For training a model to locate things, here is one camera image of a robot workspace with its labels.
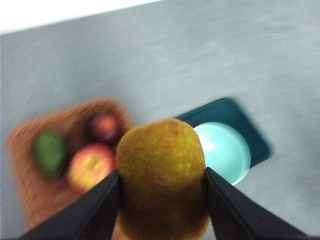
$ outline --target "fuzzy brown skin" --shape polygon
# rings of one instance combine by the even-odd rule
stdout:
[[[127,132],[116,150],[118,223],[131,240],[196,240],[207,229],[205,160],[187,123],[169,118]]]

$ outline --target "red apple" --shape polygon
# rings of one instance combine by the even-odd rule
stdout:
[[[120,134],[118,119],[111,112],[98,114],[89,122],[89,131],[95,140],[112,144]]]
[[[116,168],[114,152],[103,143],[91,143],[72,158],[67,173],[71,186],[86,192]]]

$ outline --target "green fruit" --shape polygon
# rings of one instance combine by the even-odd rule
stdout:
[[[58,179],[67,166],[67,145],[58,132],[43,132],[34,143],[35,162],[42,172],[51,179]]]
[[[208,226],[205,158],[197,133],[178,119],[127,132],[116,150],[118,224],[131,240],[196,240]]]

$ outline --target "woven tray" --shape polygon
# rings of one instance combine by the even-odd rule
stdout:
[[[60,131],[67,139],[68,152],[73,156],[90,142],[85,133],[88,120],[106,111],[112,111],[117,116],[122,134],[133,126],[120,102],[113,98],[101,98],[26,121],[11,132],[8,138],[11,165],[29,229],[81,196],[68,185],[65,174],[53,181],[38,170],[32,151],[36,137],[45,130]]]

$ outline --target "light blue bowl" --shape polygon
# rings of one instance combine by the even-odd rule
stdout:
[[[232,185],[240,182],[251,164],[249,146],[233,127],[221,122],[205,122],[194,128],[204,152],[205,164]]]

